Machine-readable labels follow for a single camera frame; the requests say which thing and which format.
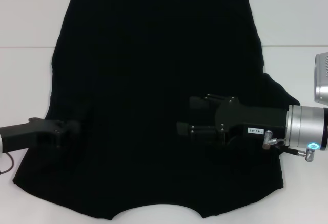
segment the blue led light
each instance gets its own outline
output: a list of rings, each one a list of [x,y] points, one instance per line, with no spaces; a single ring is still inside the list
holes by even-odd
[[[307,145],[307,147],[309,147],[310,149],[316,150],[319,149],[319,145],[317,143],[310,143]]]

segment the black fabric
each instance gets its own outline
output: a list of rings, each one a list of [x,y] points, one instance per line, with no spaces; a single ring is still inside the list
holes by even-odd
[[[112,219],[157,203],[218,215],[283,187],[274,150],[176,134],[190,96],[299,104],[263,73],[248,0],[71,0],[52,67],[46,118],[79,120],[83,135],[65,150],[29,149],[14,179],[25,191]]]

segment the white surface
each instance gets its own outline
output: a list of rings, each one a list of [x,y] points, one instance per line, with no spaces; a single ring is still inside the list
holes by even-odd
[[[328,52],[325,36],[327,0],[250,0],[256,25],[267,45],[265,69],[301,101],[314,99],[314,58]],[[51,88],[50,59],[69,0],[0,0],[0,126],[44,117]],[[12,183],[26,150],[13,152],[15,168],[0,175],[0,222],[26,224],[71,223],[328,223],[328,152],[316,152],[313,163],[288,154],[281,156],[285,188],[260,202],[216,217],[202,219],[193,210],[156,205],[125,211],[113,221],[94,219],[31,196]],[[0,159],[0,169],[10,166]]]

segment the white table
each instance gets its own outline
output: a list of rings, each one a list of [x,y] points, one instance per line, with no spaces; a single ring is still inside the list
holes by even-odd
[[[0,0],[0,126],[44,117],[51,90],[50,60],[69,0]],[[263,43],[265,71],[302,105],[313,102],[314,57],[328,52],[328,0],[250,0]],[[125,211],[113,221],[94,219],[31,196],[12,183],[26,150],[13,152],[15,168],[0,175],[0,222],[57,223],[328,223],[328,152],[313,163],[281,155],[285,188],[220,216],[156,205]],[[6,155],[0,169],[10,166]]]

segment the label sticker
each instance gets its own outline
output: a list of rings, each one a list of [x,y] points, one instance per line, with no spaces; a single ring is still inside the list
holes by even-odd
[[[248,133],[254,133],[254,134],[263,134],[264,135],[264,129],[260,128],[248,128]]]

